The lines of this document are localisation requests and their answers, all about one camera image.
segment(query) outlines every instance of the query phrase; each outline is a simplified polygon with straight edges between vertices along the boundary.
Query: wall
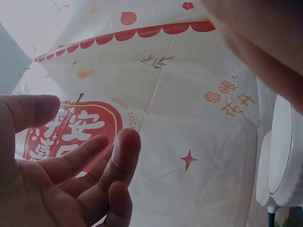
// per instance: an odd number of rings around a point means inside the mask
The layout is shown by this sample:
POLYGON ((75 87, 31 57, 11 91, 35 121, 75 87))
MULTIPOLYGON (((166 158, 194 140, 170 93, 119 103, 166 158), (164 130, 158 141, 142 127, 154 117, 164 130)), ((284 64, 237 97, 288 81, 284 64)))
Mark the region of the wall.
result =
POLYGON ((32 60, 0 23, 0 94, 9 95, 32 60))

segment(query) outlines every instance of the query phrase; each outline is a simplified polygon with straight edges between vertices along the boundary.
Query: white appliance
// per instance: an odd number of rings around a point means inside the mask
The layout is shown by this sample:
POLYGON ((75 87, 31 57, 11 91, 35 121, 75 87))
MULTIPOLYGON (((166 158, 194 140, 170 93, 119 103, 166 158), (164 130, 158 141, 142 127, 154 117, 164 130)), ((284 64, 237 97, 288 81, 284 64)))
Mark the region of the white appliance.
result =
POLYGON ((269 213, 303 205, 303 116, 277 96, 272 125, 263 140, 257 180, 257 201, 269 213))

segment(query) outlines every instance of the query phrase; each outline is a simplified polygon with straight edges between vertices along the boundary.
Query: red scalloped border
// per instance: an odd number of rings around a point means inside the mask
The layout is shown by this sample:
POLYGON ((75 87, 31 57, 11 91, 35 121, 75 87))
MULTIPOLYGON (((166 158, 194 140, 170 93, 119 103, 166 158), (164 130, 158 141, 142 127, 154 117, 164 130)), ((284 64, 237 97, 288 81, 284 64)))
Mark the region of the red scalloped border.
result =
POLYGON ((101 35, 98 37, 94 37, 91 39, 83 40, 78 43, 71 44, 69 46, 64 46, 59 48, 58 50, 51 51, 42 56, 36 57, 35 61, 42 62, 45 59, 52 59, 54 56, 61 56, 65 52, 72 53, 76 51, 79 46, 81 49, 87 49, 91 47, 95 42, 98 45, 104 45, 109 43, 114 37, 117 41, 123 42, 129 40, 134 37, 137 33, 141 38, 149 38, 157 35, 161 29, 169 35, 181 34, 188 30, 191 27, 196 32, 211 32, 215 30, 214 25, 209 22, 187 22, 187 23, 178 23, 178 24, 169 24, 169 25, 161 25, 161 26, 152 26, 152 27, 144 27, 133 30, 127 30, 122 32, 110 33, 107 35, 101 35))

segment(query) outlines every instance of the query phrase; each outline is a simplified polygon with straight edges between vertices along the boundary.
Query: hand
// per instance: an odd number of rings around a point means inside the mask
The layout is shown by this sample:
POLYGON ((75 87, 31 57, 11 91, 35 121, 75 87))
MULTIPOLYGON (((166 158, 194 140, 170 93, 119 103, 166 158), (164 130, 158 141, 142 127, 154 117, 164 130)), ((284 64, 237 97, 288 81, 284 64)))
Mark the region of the hand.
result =
POLYGON ((303 114, 303 1, 202 2, 231 50, 303 114))
POLYGON ((86 227, 107 214, 102 227, 127 227, 132 214, 128 185, 140 137, 127 129, 84 177, 73 179, 108 146, 96 136, 63 157, 15 160, 15 133, 52 120, 54 96, 0 97, 0 227, 86 227))

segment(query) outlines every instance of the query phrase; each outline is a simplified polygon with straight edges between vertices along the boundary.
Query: red apple graphic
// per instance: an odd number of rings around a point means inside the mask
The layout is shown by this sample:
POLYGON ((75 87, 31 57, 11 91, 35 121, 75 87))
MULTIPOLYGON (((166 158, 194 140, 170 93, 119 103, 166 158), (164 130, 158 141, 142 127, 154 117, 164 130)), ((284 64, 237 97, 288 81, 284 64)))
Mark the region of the red apple graphic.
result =
MULTIPOLYGON (((57 116, 39 128, 27 132, 23 158, 38 161, 49 157, 61 157, 96 135, 105 135, 112 144, 120 130, 122 118, 111 105, 100 102, 61 102, 57 116)), ((83 171, 88 172, 106 154, 104 150, 83 171)))
POLYGON ((132 25, 137 20, 137 15, 133 12, 122 12, 121 23, 124 25, 132 25))

